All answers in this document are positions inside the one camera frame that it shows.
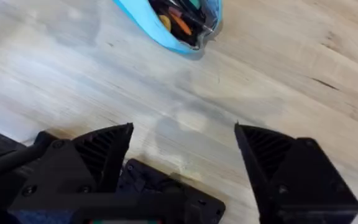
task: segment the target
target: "textured grille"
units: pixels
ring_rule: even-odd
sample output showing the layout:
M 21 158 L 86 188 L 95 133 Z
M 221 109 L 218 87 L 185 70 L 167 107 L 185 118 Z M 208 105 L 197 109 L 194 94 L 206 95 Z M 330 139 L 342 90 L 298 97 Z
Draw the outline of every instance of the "textured grille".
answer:
M 270 180 L 292 146 L 292 138 L 265 129 L 244 127 L 251 147 L 266 177 Z

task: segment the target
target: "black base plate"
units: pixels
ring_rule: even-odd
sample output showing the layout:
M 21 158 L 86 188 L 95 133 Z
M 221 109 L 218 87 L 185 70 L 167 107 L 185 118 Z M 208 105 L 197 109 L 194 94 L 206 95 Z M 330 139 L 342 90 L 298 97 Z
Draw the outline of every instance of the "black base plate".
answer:
M 177 193 L 186 197 L 185 210 L 196 211 L 191 222 L 217 224 L 226 209 L 225 204 L 194 187 L 179 182 L 135 159 L 130 159 L 122 170 L 116 193 Z

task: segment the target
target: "vent slot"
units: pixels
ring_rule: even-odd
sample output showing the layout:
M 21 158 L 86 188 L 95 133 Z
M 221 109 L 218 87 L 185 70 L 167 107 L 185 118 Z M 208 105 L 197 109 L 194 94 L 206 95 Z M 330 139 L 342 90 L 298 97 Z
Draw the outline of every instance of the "vent slot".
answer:
M 270 180 L 285 160 L 293 139 L 266 129 L 246 126 L 243 130 L 259 166 Z
M 116 140 L 114 137 L 119 131 L 124 131 L 124 129 L 96 131 L 81 136 L 75 141 L 76 150 L 97 183 L 101 181 L 109 151 Z

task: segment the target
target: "wooden floor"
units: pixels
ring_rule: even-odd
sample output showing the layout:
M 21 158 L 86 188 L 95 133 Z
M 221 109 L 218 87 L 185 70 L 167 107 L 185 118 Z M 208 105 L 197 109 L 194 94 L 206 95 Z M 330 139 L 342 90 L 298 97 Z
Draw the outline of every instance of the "wooden floor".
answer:
M 221 223 L 258 223 L 237 121 L 317 139 L 358 198 L 358 0 L 224 0 L 191 57 L 110 0 L 0 0 L 0 133 L 133 122 L 128 157 L 223 200 Z

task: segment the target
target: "blue pouch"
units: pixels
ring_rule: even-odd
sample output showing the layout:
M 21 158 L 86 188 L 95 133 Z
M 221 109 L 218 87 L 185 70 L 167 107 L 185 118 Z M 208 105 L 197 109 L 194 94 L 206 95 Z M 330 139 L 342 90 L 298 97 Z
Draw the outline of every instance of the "blue pouch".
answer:
M 162 46 L 182 53 L 196 53 L 203 46 L 203 40 L 210 32 L 199 35 L 196 47 L 178 40 L 162 24 L 149 0 L 113 0 L 133 21 L 135 21 L 153 40 Z M 208 8 L 207 17 L 212 30 L 216 30 L 222 20 L 222 0 L 201 0 Z

